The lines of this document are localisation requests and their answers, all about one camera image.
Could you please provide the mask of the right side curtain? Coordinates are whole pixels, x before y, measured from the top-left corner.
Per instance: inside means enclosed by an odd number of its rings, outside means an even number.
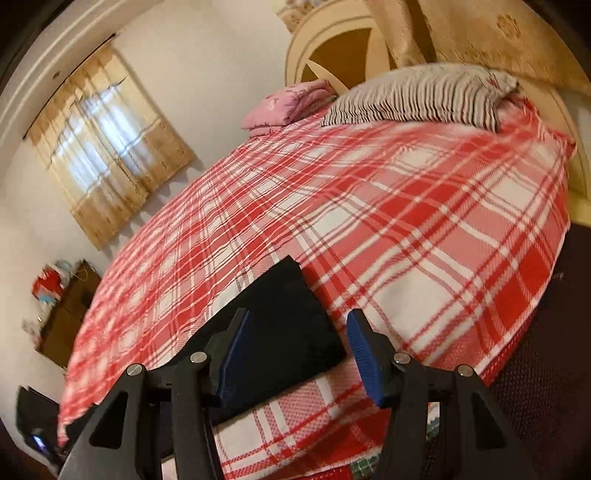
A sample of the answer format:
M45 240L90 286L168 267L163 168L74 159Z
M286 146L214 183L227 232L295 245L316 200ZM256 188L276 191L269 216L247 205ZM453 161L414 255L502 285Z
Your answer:
M334 1L274 1L291 35L312 10ZM590 92L590 52L524 1L357 1L379 27L396 68L473 64Z

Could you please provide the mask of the brown wooden desk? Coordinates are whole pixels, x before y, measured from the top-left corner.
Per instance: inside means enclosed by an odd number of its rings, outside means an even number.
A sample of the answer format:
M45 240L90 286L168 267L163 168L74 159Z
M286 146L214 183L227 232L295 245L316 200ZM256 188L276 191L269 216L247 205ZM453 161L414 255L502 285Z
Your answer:
M101 281L100 275L86 260L80 261L57 305L40 331L36 351L65 369L75 338Z

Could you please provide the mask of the black pants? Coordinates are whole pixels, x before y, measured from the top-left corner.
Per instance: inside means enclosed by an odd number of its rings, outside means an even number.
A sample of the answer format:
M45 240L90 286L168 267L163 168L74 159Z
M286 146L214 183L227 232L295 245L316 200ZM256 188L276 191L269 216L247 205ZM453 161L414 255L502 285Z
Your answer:
M221 378L221 402L209 408L212 428L331 370L346 357L335 325L305 282L300 264L287 256L200 327L161 367L204 350L213 335L228 328L239 308L249 310L252 319L242 323L236 351ZM172 443L170 424L160 435Z

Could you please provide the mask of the centre window curtain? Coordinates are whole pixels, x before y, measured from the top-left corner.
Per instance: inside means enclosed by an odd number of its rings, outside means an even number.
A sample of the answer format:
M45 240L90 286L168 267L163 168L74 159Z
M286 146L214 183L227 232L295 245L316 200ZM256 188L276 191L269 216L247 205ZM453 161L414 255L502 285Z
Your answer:
M109 44L66 78L26 137L96 249L195 158Z

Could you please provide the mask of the red gift bag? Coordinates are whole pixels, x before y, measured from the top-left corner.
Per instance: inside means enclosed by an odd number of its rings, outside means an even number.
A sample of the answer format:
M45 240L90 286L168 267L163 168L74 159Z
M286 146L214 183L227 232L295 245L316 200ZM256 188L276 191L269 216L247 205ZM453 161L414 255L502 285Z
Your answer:
M53 268L44 268L33 283L32 295L38 300L44 296L60 299L63 288L59 273Z

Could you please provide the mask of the striped pillow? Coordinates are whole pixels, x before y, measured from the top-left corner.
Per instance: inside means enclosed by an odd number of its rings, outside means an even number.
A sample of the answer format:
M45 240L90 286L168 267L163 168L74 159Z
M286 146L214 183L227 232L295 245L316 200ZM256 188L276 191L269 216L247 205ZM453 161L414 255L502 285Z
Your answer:
M495 132L513 75L478 65L436 63L392 70L339 96L322 124L377 121L458 123Z

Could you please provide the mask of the cream wooden headboard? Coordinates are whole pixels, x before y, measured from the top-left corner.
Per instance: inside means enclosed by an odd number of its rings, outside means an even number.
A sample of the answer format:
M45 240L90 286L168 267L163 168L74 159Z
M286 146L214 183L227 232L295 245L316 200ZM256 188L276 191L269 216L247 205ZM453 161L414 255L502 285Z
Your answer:
M284 83L329 81L344 94L396 68L386 41L362 2L337 1L312 10L287 48Z

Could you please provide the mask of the black chair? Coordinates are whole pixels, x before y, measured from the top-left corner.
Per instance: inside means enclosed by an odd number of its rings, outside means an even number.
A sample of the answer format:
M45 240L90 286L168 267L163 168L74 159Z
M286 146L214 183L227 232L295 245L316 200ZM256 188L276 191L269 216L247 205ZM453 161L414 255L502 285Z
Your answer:
M31 387L19 387L16 402L18 432L27 446L41 454L51 465L60 468L58 413L59 405L54 400Z

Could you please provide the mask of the red plaid bed sheet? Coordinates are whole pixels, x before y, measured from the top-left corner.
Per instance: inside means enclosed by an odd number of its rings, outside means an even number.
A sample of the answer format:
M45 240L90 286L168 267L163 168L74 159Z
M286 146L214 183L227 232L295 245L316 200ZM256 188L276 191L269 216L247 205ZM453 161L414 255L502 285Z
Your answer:
M246 141L106 270L74 343L57 437L132 363L159 367L284 257L335 327L353 308L424 364L491 382L529 327L570 226L576 144L527 99L496 131L312 115Z

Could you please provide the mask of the pink folded blanket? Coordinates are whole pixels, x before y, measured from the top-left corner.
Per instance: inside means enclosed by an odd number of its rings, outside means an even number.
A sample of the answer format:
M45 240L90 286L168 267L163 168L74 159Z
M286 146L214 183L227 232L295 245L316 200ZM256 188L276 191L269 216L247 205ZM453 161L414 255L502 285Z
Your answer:
M264 98L245 115L242 130L248 132L250 138L277 133L322 110L336 97L335 89L322 79L284 87Z

